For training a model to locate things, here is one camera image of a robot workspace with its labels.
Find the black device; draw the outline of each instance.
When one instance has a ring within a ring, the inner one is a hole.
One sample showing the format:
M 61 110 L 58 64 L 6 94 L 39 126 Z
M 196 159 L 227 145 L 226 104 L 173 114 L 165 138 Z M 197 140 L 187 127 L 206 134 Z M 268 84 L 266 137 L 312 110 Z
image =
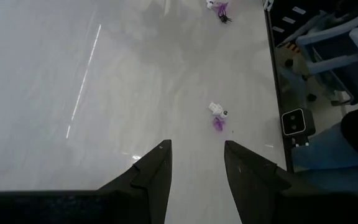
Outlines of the black device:
M 164 223 L 172 144 L 164 140 L 99 190 L 0 192 L 0 223 Z
M 316 132 L 313 114 L 305 108 L 298 108 L 282 114 L 283 137 L 292 138 L 296 146 L 308 144 L 308 136 Z

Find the leg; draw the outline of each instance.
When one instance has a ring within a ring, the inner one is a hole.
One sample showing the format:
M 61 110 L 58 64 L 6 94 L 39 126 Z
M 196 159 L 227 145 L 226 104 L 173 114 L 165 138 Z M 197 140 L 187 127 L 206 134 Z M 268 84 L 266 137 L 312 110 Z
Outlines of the leg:
M 358 166 L 329 169 L 308 170 L 297 173 L 302 179 L 317 187 L 335 192 L 358 192 Z
M 346 141 L 341 124 L 313 137 L 309 146 L 292 149 L 293 163 L 309 169 L 336 169 L 358 166 L 358 153 Z

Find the small toy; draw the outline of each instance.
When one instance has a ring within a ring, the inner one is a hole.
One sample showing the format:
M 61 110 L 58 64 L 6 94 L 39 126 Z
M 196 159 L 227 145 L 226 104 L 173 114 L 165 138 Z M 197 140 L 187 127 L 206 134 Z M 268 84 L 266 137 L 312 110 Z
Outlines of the small toy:
M 222 119 L 227 117 L 227 111 L 223 110 L 222 106 L 220 104 L 216 104 L 214 102 L 211 102 L 208 107 L 212 111 L 212 115 L 219 116 Z
M 213 125 L 217 131 L 223 131 L 224 119 L 227 118 L 227 111 L 223 110 L 220 104 L 211 102 L 208 107 L 212 111 L 212 115 L 215 116 Z
M 232 20 L 226 15 L 226 8 L 228 2 L 216 2 L 215 0 L 206 0 L 206 7 L 212 9 L 223 23 L 231 22 Z

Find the chair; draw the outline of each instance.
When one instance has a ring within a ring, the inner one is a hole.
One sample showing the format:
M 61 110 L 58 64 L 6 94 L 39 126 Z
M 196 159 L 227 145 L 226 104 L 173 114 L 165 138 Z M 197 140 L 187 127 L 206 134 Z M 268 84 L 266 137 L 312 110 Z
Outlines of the chair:
M 358 17 L 339 26 L 303 35 L 296 40 L 309 73 L 330 93 L 345 91 L 350 99 L 333 106 L 358 103 Z

